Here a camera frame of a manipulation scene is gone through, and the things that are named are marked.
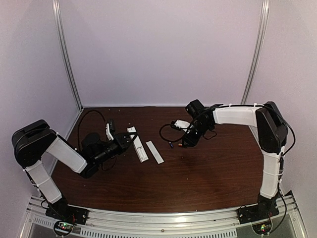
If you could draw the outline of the white remote control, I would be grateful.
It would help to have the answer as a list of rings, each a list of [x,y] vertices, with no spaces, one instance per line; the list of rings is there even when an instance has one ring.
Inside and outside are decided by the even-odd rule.
[[[136,131],[136,128],[133,126],[133,127],[127,128],[127,132],[137,132],[137,131]],[[149,159],[139,136],[133,142],[133,146],[134,146],[135,152],[139,158],[140,163],[143,163]]]

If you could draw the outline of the white battery cover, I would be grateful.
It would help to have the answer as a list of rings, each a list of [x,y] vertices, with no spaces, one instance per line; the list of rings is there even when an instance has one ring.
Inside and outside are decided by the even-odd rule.
[[[149,148],[150,152],[152,153],[153,157],[155,158],[156,162],[158,164],[162,164],[164,162],[164,160],[163,160],[162,156],[160,155],[160,153],[158,152],[155,145],[153,144],[153,142],[148,141],[148,142],[146,142],[146,145]]]

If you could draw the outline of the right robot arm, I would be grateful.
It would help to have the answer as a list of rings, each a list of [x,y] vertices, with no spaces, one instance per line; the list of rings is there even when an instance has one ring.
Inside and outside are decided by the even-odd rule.
[[[283,156],[288,136],[288,125],[274,102],[253,105],[215,104],[205,107],[198,99],[191,101],[185,108],[192,117],[181,144],[194,147],[207,131],[215,125],[236,124],[252,126],[258,134],[258,145],[264,157],[263,180],[260,188],[260,204],[254,207],[254,215],[264,219],[273,211],[272,200],[278,193],[283,174]]]

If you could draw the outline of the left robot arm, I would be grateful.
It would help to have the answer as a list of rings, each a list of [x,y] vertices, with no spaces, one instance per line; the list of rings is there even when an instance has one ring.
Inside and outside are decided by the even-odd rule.
[[[136,132],[123,132],[112,135],[111,140],[105,142],[98,133],[89,133],[82,141],[83,148],[79,151],[41,119],[16,131],[11,142],[16,161],[48,203],[53,204],[52,212],[60,220],[67,220],[71,216],[71,209],[60,201],[63,195],[43,165],[43,155],[53,156],[81,177],[88,179],[98,172],[105,161],[124,153],[137,136]]]

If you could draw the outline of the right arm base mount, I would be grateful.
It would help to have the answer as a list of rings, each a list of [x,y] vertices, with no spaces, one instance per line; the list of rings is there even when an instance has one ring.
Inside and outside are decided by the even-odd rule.
[[[237,209],[237,216],[240,224],[260,221],[276,215],[279,215],[278,208],[275,205],[269,207],[264,203],[252,206],[242,206]]]

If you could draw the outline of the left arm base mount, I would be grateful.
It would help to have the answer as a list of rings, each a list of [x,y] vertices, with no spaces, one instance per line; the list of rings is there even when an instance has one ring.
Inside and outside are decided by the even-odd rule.
[[[45,215],[51,218],[67,221],[72,224],[85,225],[89,211],[84,208],[72,206],[49,206],[46,209]]]

